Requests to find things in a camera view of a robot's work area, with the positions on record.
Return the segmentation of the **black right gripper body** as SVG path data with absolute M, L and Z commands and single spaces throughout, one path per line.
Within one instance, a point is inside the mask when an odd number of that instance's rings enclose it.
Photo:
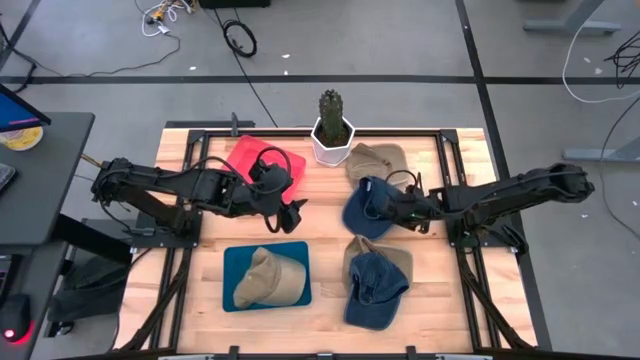
M 430 221 L 443 220 L 445 212 L 440 195 L 441 188 L 428 190 L 424 198 L 416 198 L 411 194 L 399 195 L 399 212 L 408 217 L 406 224 L 400 226 L 427 226 Z

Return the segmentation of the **black computer mouse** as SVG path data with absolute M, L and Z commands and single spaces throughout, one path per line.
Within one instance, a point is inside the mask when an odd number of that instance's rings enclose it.
M 23 345 L 32 330 L 30 296 L 19 293 L 7 297 L 0 307 L 0 337 L 11 345 Z

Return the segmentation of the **black desk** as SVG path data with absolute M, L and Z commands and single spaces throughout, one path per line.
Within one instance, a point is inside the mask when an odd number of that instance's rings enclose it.
M 11 294 L 30 298 L 30 329 L 16 344 L 0 336 L 0 360 L 29 360 L 48 309 L 49 299 L 68 248 L 52 233 L 73 181 L 95 115 L 53 112 L 42 140 L 15 152 L 0 146 L 0 163 L 17 176 L 0 193 L 0 254 L 21 254 Z

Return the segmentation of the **white plant pot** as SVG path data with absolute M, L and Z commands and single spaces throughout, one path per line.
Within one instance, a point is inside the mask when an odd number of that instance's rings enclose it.
M 347 142 L 345 145 L 337 147 L 325 146 L 316 135 L 320 130 L 321 118 L 318 117 L 311 131 L 312 148 L 316 161 L 324 166 L 337 167 L 340 165 L 351 152 L 352 142 L 355 135 L 355 128 L 345 118 L 342 117 L 342 123 L 347 128 Z

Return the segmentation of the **black box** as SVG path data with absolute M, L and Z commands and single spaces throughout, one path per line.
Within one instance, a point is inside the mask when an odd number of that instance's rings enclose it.
M 198 0 L 202 8 L 266 8 L 271 5 L 272 0 Z

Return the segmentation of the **black aluminium table frame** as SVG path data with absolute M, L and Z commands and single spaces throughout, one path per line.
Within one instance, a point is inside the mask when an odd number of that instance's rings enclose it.
M 163 130 L 155 165 L 179 169 L 183 164 L 189 135 L 209 130 L 207 155 L 226 157 L 239 137 L 231 137 L 230 125 L 178 125 Z M 402 299 L 399 314 L 384 331 L 370 331 L 346 325 L 343 311 L 347 295 L 341 282 L 343 252 L 353 236 L 341 221 L 341 212 L 351 187 L 345 170 L 326 167 L 315 161 L 310 130 L 307 128 L 244 128 L 250 135 L 298 154 L 306 159 L 306 170 L 297 192 L 308 198 L 302 223 L 290 235 L 269 234 L 259 217 L 225 219 L 204 215 L 200 246 L 191 255 L 186 295 L 174 316 L 173 303 L 160 322 L 159 345 L 169 345 L 173 320 L 179 323 L 177 350 L 182 353 L 227 353 L 239 346 L 239 355 L 257 353 L 401 353 L 407 346 L 418 352 L 470 352 L 472 350 L 466 300 L 456 254 L 448 243 L 444 225 L 432 223 L 422 235 L 394 228 L 384 242 L 409 250 L 414 256 L 414 284 Z M 463 173 L 469 184 L 495 180 L 493 164 L 483 129 L 445 130 L 437 139 L 435 129 L 361 128 L 354 143 L 368 145 L 396 143 L 403 147 L 410 169 L 420 172 L 425 187 L 442 186 L 437 145 L 443 143 L 452 181 L 457 180 L 453 140 L 458 140 Z M 309 246 L 312 301 L 310 305 L 229 313 L 223 310 L 223 255 L 230 246 L 264 245 L 285 241 L 305 241 Z M 120 312 L 115 346 L 125 345 L 141 327 L 156 304 L 164 264 L 177 268 L 180 252 L 167 254 L 156 249 L 133 268 Z M 482 249 L 490 292 L 494 303 L 518 335 L 532 345 L 550 349 L 530 259 L 516 256 L 506 248 Z

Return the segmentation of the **beige baseball cap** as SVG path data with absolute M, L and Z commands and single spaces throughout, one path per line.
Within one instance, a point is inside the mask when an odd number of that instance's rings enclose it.
M 253 304 L 294 305 L 302 297 L 306 276 L 306 268 L 299 261 L 259 247 L 234 290 L 234 306 L 246 309 Z
M 384 255 L 389 261 L 396 265 L 407 278 L 409 285 L 413 284 L 413 256 L 401 247 L 377 243 L 362 235 L 356 235 L 347 245 L 343 257 L 342 284 L 348 291 L 351 288 L 351 278 L 349 267 L 353 258 L 364 253 L 375 252 Z
M 397 144 L 366 145 L 357 144 L 345 161 L 347 179 L 353 189 L 359 180 L 366 176 L 374 176 L 384 180 L 389 174 L 398 170 L 408 170 L 404 150 Z M 410 175 L 396 173 L 389 180 L 394 186 L 406 184 Z

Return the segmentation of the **computer monitor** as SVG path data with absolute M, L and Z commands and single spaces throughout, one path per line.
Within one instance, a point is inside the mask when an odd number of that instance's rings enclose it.
M 49 126 L 51 120 L 4 85 L 0 85 L 0 133 Z

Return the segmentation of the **black keyboard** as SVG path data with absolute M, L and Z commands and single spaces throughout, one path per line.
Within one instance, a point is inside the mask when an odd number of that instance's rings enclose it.
M 0 194 L 5 191 L 16 178 L 17 170 L 4 163 L 0 163 Z

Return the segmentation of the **yellow round disc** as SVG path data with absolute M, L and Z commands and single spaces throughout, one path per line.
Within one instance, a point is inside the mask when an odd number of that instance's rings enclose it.
M 42 126 L 0 132 L 0 144 L 12 151 L 26 151 L 35 147 L 43 135 Z

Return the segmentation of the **grey desk foot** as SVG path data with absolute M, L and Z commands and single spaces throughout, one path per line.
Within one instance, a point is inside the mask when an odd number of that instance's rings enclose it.
M 526 20 L 523 30 L 527 32 L 608 36 L 621 30 L 613 22 L 594 21 L 591 17 L 604 0 L 582 0 L 572 13 L 563 19 Z
M 640 137 L 635 138 L 617 149 L 607 147 L 604 149 L 565 149 L 562 157 L 565 160 L 572 161 L 640 164 Z

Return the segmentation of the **blue plastic bin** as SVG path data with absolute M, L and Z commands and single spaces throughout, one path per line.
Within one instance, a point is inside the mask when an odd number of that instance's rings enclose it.
M 233 293 L 236 286 L 243 278 L 245 272 L 248 270 L 251 263 L 251 256 L 254 251 L 264 247 L 269 251 L 290 257 L 294 260 L 302 263 L 307 271 L 306 286 L 302 297 L 291 306 L 266 306 L 253 304 L 246 309 L 239 309 L 234 306 Z M 310 279 L 310 261 L 309 261 L 309 247 L 304 241 L 297 242 L 284 242 L 284 243 L 272 243 L 264 245 L 247 245 L 229 247 L 224 251 L 223 259 L 223 309 L 226 312 L 239 312 L 249 310 L 262 310 L 272 308 L 284 308 L 284 307 L 300 307 L 310 304 L 312 301 L 311 292 L 311 279 Z

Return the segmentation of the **red plastic bin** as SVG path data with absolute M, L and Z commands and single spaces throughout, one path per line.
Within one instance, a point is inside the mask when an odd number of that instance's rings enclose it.
M 252 183 L 253 180 L 249 175 L 251 167 L 254 165 L 260 151 L 267 147 L 271 147 L 272 144 L 260 140 L 256 137 L 249 135 L 243 135 L 237 141 L 236 145 L 228 155 L 226 162 L 235 168 L 245 180 Z M 291 165 L 291 177 L 293 184 L 283 193 L 282 200 L 285 203 L 290 203 L 294 200 L 297 187 L 300 185 L 302 177 L 306 168 L 306 159 L 300 155 L 297 155 L 285 148 L 282 148 L 284 153 L 289 158 Z M 277 164 L 281 168 L 286 169 L 287 164 L 283 155 L 275 150 L 270 150 L 261 156 L 261 160 L 267 165 Z

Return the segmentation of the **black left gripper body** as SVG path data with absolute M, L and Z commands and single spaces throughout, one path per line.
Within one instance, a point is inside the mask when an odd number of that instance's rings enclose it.
M 282 190 L 265 194 L 249 187 L 238 187 L 234 190 L 234 213 L 238 216 L 275 215 L 283 203 L 282 196 Z

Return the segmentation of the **blue denim baseball cap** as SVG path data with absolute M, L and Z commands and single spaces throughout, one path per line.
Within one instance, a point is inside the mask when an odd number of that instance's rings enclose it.
M 347 200 L 342 221 L 354 235 L 362 235 L 369 240 L 377 240 L 394 226 L 386 213 L 387 204 L 395 200 L 402 192 L 375 176 L 363 177 Z
M 368 252 L 351 260 L 349 279 L 344 321 L 374 331 L 388 328 L 409 289 L 404 273 L 384 255 Z

